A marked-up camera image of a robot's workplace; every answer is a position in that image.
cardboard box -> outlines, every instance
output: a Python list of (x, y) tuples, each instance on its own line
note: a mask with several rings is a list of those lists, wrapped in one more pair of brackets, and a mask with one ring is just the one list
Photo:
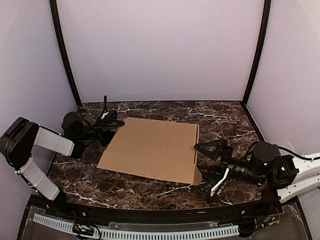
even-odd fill
[(98, 168), (199, 185), (197, 124), (128, 117), (104, 151)]

black cable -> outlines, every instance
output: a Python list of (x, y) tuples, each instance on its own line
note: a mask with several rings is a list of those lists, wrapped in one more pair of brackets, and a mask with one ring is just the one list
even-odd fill
[(64, 214), (64, 213), (60, 212), (59, 210), (57, 210), (57, 209), (56, 209), (55, 207), (53, 207), (52, 205), (51, 205), (51, 208), (52, 208), (53, 210), (55, 210), (58, 214), (60, 214), (60, 215), (62, 215), (62, 216), (64, 216), (64, 217), (66, 217), (66, 218), (72, 218), (72, 219), (83, 220), (83, 221), (85, 221), (85, 222), (87, 222), (87, 223), (91, 224), (92, 226), (94, 226), (94, 227), (95, 227), (95, 229), (96, 229), (96, 230), (98, 231), (98, 233), (99, 233), (99, 238), (98, 238), (98, 240), (101, 240), (101, 237), (102, 237), (101, 231), (100, 231), (100, 229), (97, 227), (97, 225), (96, 225), (95, 223), (93, 223), (93, 222), (91, 222), (91, 221), (89, 221), (89, 220), (87, 220), (87, 219), (84, 219), (84, 218), (78, 217), (78, 216), (69, 216), (69, 215), (66, 215), (66, 214)]
[(225, 181), (223, 187), (221, 188), (221, 191), (226, 190), (230, 186), (230, 183), (231, 183), (231, 179), (229, 179), (228, 181)]
[(281, 150), (284, 150), (284, 151), (286, 151), (286, 152), (288, 152), (288, 153), (290, 153), (290, 154), (294, 155), (295, 157), (297, 157), (299, 159), (302, 159), (302, 160), (313, 161), (313, 160), (320, 159), (320, 156), (315, 157), (314, 159), (309, 158), (309, 157), (305, 157), (305, 156), (301, 156), (301, 155), (299, 155), (299, 154), (297, 154), (297, 153), (295, 153), (295, 152), (293, 152), (293, 151), (291, 151), (291, 150), (289, 150), (289, 149), (287, 149), (287, 148), (285, 148), (283, 146), (278, 146), (278, 148), (281, 149)]
[(251, 227), (249, 227), (249, 228), (247, 228), (247, 229), (245, 229), (245, 230), (240, 231), (240, 233), (241, 233), (241, 234), (245, 234), (246, 232), (248, 232), (248, 230), (250, 230), (250, 229), (258, 226), (259, 224), (261, 224), (262, 222), (264, 222), (264, 221), (268, 218), (268, 215), (264, 215), (263, 217), (264, 217), (264, 218), (263, 218), (261, 221), (257, 222), (255, 225), (253, 225), (253, 226), (251, 226)]
[(251, 149), (253, 148), (253, 146), (256, 145), (257, 143), (259, 143), (259, 142), (258, 142), (258, 141), (254, 141), (254, 142), (250, 145), (250, 147), (248, 148), (248, 150), (246, 151), (246, 153), (245, 153), (245, 155), (242, 157), (242, 159), (243, 159), (244, 157), (246, 157), (246, 156), (249, 155), (250, 150), (251, 150)]
[(92, 140), (93, 140), (93, 139), (94, 139), (94, 138), (92, 137), (92, 138), (90, 139), (89, 143), (88, 143), (87, 145), (85, 145), (86, 148), (89, 147), (89, 145), (92, 143)]
[(77, 233), (76, 235), (74, 235), (77, 239), (80, 239), (80, 240), (88, 240), (90, 239), (91, 237), (85, 237), (85, 236), (81, 236), (79, 233)]
[(79, 119), (82, 122), (86, 123), (88, 125), (88, 128), (91, 128), (91, 123), (87, 119), (84, 119), (82, 117), (77, 117), (77, 119)]

black metal frame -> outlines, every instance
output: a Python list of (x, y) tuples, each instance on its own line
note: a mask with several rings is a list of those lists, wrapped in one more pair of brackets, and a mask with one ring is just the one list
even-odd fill
[(76, 86), (75, 78), (73, 76), (70, 62), (69, 62), (69, 58), (68, 58), (68, 54), (67, 54), (67, 49), (66, 49), (64, 36), (62, 33), (60, 19), (59, 19), (57, 0), (50, 0), (50, 7), (51, 7), (51, 14), (52, 14), (52, 20), (53, 20), (56, 40), (59, 45), (64, 70), (65, 70), (66, 76), (68, 78), (68, 82), (69, 82), (69, 85), (70, 85), (70, 88), (71, 88), (71, 91), (73, 94), (73, 98), (75, 100), (77, 107), (79, 108), (82, 105), (82, 102), (80, 99), (80, 95), (79, 95), (79, 92), (78, 92), (78, 89)]
[[(250, 208), (257, 203), (259, 203), (259, 201), (203, 209), (152, 211), (113, 209), (105, 207), (85, 206), (75, 203), (70, 203), (70, 205), (73, 207), (75, 212), (78, 213), (79, 216), (81, 215), (81, 213), (85, 213), (86, 220), (102, 226), (107, 226), (110, 222), (132, 224), (185, 224), (216, 221), (219, 221), (220, 225), (230, 223), (234, 225), (250, 225), (254, 224), (255, 220), (253, 218), (243, 218), (242, 210), (245, 208)], [(288, 202), (284, 203), (283, 206), (293, 203), (296, 203), (300, 211), (303, 226), (307, 233), (308, 239), (312, 240), (307, 220), (302, 211), (298, 197), (292, 198)], [(17, 240), (22, 239), (31, 206), (44, 209), (45, 213), (48, 215), (63, 218), (63, 216), (61, 216), (55, 210), (52, 210), (50, 207), (48, 208), (50, 204), (50, 201), (45, 199), (44, 197), (33, 194), (30, 196), (30, 199), (23, 213)]]
[(244, 96), (242, 99), (242, 104), (244, 104), (244, 106), (246, 106), (248, 103), (250, 93), (251, 93), (251, 90), (252, 90), (252, 87), (254, 85), (254, 81), (256, 78), (256, 74), (257, 74), (257, 70), (258, 70), (258, 66), (259, 66), (259, 62), (260, 62), (260, 57), (261, 57), (262, 49), (263, 49), (264, 42), (265, 42), (270, 8), (271, 8), (271, 0), (264, 0), (258, 42), (257, 42), (256, 49), (255, 49), (253, 63), (252, 63), (251, 71), (250, 71), (250, 76), (249, 76), (248, 83), (246, 85), (246, 89), (245, 89)]

brown marble surface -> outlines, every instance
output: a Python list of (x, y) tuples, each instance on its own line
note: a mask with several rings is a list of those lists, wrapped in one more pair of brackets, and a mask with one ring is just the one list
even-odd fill
[[(234, 156), (242, 156), (252, 142), (258, 141), (249, 119), (234, 101), (158, 101), (111, 102), (109, 110), (117, 110), (118, 118), (156, 119), (200, 125), (199, 142), (227, 139)], [(103, 103), (85, 103), (78, 115), (94, 123)], [(97, 168), (105, 148), (93, 141), (81, 159), (57, 155), (48, 177), (66, 192), (71, 203), (88, 206), (133, 210), (181, 210), (219, 207), (260, 199), (254, 185), (231, 180), (211, 204), (201, 197), (199, 187), (159, 181)], [(209, 159), (198, 155), (198, 164)]]

gray floor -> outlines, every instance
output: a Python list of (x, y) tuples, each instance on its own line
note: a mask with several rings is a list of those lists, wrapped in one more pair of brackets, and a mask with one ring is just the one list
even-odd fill
[(309, 229), (313, 240), (320, 240), (320, 189), (305, 193), (299, 197), (305, 218), (308, 222)]
[[(304, 229), (299, 209), (295, 203), (285, 205), (283, 207), (284, 213), (281, 214), (281, 220), (279, 224), (275, 224), (270, 227), (263, 228), (249, 239), (252, 240), (307, 240), (307, 235)], [(34, 213), (42, 214), (43, 209), (31, 207), (29, 216), (27, 218), (23, 240), (74, 240), (75, 237), (68, 233), (63, 233), (58, 230), (43, 226), (39, 223), (32, 221)], [(190, 226), (189, 231), (196, 230), (199, 228), (199, 223), (195, 224), (195, 227)], [(242, 238), (238, 236), (216, 238), (224, 240), (240, 240)]]

